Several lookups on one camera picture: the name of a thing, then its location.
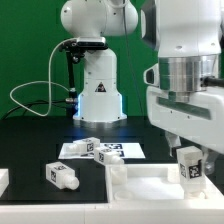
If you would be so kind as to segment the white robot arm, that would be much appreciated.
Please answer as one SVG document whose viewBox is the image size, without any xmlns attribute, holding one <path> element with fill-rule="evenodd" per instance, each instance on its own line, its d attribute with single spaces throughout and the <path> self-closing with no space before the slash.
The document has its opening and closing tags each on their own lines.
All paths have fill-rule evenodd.
<svg viewBox="0 0 224 224">
<path fill-rule="evenodd" d="M 106 39 L 139 29 L 158 53 L 157 63 L 144 72 L 149 121 L 164 130 L 172 152 L 183 139 L 200 145 L 203 168 L 213 173 L 216 158 L 224 154 L 222 0 L 146 0 L 141 8 L 130 0 L 67 0 L 61 22 L 72 36 L 62 46 L 69 64 L 84 65 L 75 120 L 111 124 L 125 119 L 117 60 Z"/>
</svg>

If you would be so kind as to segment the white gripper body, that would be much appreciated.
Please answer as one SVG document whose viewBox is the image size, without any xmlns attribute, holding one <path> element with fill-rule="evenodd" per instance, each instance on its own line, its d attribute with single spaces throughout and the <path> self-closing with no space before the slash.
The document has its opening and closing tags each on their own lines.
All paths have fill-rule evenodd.
<svg viewBox="0 0 224 224">
<path fill-rule="evenodd" d="M 224 154 L 224 89 L 194 92 L 188 103 L 168 99 L 168 93 L 147 88 L 147 113 L 152 125 Z"/>
</svg>

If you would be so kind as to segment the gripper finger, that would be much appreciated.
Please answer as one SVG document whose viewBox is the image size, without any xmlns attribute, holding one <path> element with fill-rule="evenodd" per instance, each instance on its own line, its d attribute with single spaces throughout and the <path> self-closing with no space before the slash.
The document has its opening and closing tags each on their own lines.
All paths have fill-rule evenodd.
<svg viewBox="0 0 224 224">
<path fill-rule="evenodd" d="M 215 171 L 215 161 L 218 158 L 218 153 L 206 147 L 202 148 L 202 152 L 204 173 L 206 175 L 211 175 Z"/>
<path fill-rule="evenodd" d="M 180 137 L 168 131 L 165 132 L 165 137 L 170 149 L 170 156 L 176 158 L 177 157 L 176 151 L 181 148 Z"/>
</svg>

